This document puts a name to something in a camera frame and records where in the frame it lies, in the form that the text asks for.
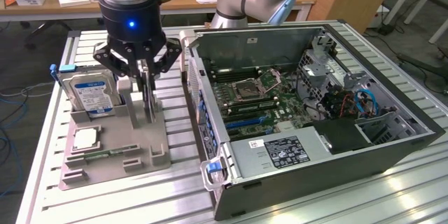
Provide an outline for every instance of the blue hard drive label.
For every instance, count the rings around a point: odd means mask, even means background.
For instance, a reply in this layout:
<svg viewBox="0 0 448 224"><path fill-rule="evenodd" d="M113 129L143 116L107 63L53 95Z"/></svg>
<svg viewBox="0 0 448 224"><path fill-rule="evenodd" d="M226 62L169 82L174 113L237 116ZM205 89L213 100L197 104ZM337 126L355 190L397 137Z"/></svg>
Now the blue hard drive label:
<svg viewBox="0 0 448 224"><path fill-rule="evenodd" d="M86 111L93 114L110 112L114 108L110 95L106 93L105 81L79 83L75 85L77 93Z"/></svg>
<svg viewBox="0 0 448 224"><path fill-rule="evenodd" d="M309 154L297 136L265 143L277 168L285 168L310 161Z"/></svg>

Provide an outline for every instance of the motherboard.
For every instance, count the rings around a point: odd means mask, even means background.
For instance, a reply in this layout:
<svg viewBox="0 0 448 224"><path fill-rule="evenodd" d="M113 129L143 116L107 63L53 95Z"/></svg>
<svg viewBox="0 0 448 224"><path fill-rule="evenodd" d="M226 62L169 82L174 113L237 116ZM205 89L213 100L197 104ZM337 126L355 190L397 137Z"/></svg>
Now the motherboard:
<svg viewBox="0 0 448 224"><path fill-rule="evenodd" d="M231 141L299 129L313 121L289 73L253 68L214 72L213 80Z"/></svg>

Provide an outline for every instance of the table surface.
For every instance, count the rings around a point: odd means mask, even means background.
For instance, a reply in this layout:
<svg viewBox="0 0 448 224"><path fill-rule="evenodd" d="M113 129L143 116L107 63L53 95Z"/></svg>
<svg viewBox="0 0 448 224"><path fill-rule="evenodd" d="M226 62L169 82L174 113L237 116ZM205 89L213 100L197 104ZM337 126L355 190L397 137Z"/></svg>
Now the table surface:
<svg viewBox="0 0 448 224"><path fill-rule="evenodd" d="M448 108L346 24L327 21L410 99L448 130ZM323 24L307 22L294 24ZM166 28L178 37L183 29ZM67 40L62 64L99 64L94 45L106 31L86 31ZM338 58L351 71L362 67L342 47ZM448 134L406 157L387 172L321 191L223 222L214 220L203 186L199 153L181 80L181 62L157 81L163 101L173 167L67 191L61 191L71 103L55 85L18 223L447 223Z"/></svg>
<svg viewBox="0 0 448 224"><path fill-rule="evenodd" d="M314 4L315 0L298 0L297 5ZM217 4L199 4L197 0L173 0L162 5L163 10L182 10L217 8ZM61 7L59 0L46 0L43 6L19 6L14 3L6 6L6 0L0 0L0 15L23 15L23 14L63 14L63 13L99 13L98 3L71 7Z"/></svg>

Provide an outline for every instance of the blue pcie slot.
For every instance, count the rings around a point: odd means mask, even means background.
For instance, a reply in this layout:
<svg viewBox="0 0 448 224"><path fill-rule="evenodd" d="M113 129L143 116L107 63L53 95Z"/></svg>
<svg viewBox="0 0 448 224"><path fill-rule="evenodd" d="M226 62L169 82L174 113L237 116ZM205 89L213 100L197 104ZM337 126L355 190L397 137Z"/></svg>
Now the blue pcie slot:
<svg viewBox="0 0 448 224"><path fill-rule="evenodd" d="M267 118L266 116L262 116L261 118L253 119L253 120L249 120L249 121L237 122L237 123L229 123L226 125L226 128L227 129L234 129L234 128L238 128L238 127L245 127L245 126L261 124L261 123L263 123L263 121L265 121L266 118Z"/></svg>

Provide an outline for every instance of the hard drive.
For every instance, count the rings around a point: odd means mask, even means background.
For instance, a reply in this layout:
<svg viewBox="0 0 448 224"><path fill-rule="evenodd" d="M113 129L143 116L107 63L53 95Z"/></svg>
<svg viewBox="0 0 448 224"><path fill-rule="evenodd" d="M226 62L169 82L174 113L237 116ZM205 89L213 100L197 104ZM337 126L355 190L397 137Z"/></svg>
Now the hard drive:
<svg viewBox="0 0 448 224"><path fill-rule="evenodd" d="M65 65L58 78L75 111L86 110L91 118L114 115L114 107L123 102L111 70L103 66Z"/></svg>

